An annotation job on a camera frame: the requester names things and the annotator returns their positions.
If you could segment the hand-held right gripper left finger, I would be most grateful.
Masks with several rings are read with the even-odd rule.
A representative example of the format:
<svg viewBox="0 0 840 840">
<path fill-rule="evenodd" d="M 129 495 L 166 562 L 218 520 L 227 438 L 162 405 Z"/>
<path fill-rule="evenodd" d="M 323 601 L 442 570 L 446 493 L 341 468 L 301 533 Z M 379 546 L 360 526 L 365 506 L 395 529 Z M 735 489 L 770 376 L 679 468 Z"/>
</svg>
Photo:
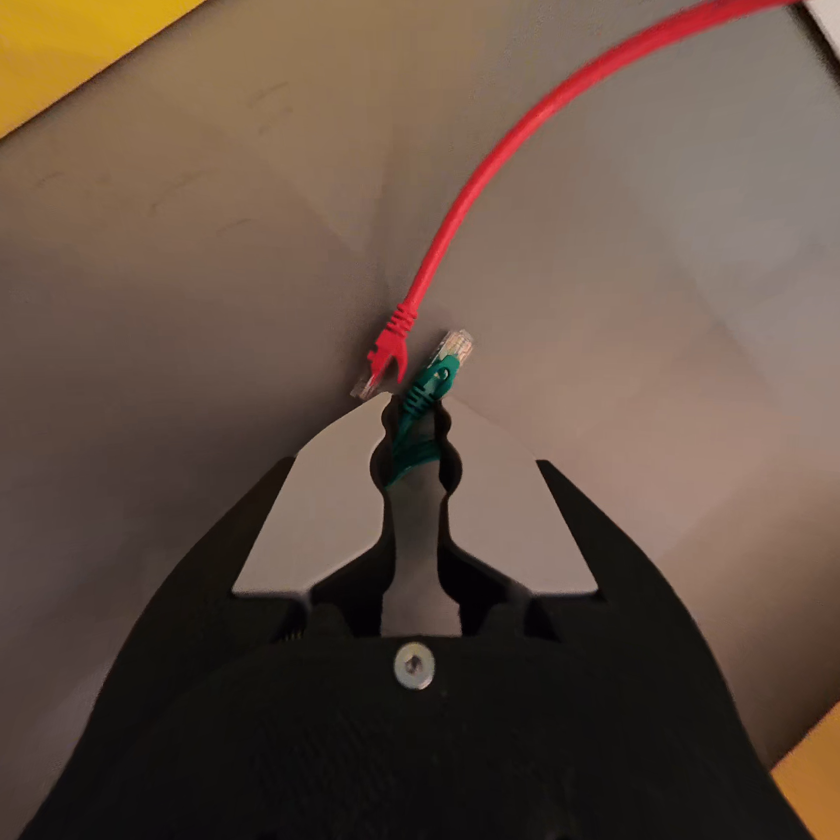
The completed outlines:
<svg viewBox="0 0 840 840">
<path fill-rule="evenodd" d="M 234 583 L 236 596 L 306 601 L 376 545 L 385 497 L 371 467 L 390 404 L 364 402 L 299 450 Z"/>
</svg>

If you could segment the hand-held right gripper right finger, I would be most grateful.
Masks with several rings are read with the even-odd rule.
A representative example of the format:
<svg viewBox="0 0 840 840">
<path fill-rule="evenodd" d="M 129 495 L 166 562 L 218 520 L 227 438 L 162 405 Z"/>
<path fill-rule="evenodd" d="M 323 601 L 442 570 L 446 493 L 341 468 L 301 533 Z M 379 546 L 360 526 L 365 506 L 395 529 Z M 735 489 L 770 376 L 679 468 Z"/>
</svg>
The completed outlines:
<svg viewBox="0 0 840 840">
<path fill-rule="evenodd" d="M 535 455 L 460 401 L 443 401 L 448 536 L 454 547 L 531 595 L 592 595 L 595 577 Z"/>
</svg>

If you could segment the yellow plastic bin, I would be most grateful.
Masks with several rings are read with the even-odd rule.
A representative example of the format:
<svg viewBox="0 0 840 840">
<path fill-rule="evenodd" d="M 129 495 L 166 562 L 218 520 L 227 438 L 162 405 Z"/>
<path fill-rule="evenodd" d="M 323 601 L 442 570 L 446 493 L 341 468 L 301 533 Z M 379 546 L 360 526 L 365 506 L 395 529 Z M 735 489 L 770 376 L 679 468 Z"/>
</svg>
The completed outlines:
<svg viewBox="0 0 840 840">
<path fill-rule="evenodd" d="M 814 838 L 839 838 L 838 741 L 804 740 L 772 776 Z"/>
<path fill-rule="evenodd" d="M 199 7 L 200 1 L 2 1 L 1 136 Z"/>
</svg>

